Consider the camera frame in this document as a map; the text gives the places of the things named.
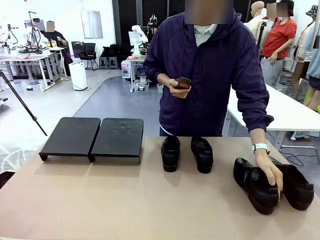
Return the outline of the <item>person left hand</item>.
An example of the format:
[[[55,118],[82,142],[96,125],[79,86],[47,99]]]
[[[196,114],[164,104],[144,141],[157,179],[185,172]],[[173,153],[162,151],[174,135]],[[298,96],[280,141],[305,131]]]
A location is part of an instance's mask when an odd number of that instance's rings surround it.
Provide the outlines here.
[[[256,165],[265,173],[271,186],[276,186],[278,197],[283,191],[283,174],[270,160],[265,149],[258,149],[254,153]]]

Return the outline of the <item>person right hand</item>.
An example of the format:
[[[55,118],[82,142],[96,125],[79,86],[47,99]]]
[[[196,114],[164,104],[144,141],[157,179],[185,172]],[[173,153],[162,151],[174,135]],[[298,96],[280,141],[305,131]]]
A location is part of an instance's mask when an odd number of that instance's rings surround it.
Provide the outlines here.
[[[180,82],[176,81],[175,79],[169,79],[167,87],[174,97],[180,99],[185,99],[192,88],[191,86],[189,86],[188,89],[181,87]]]

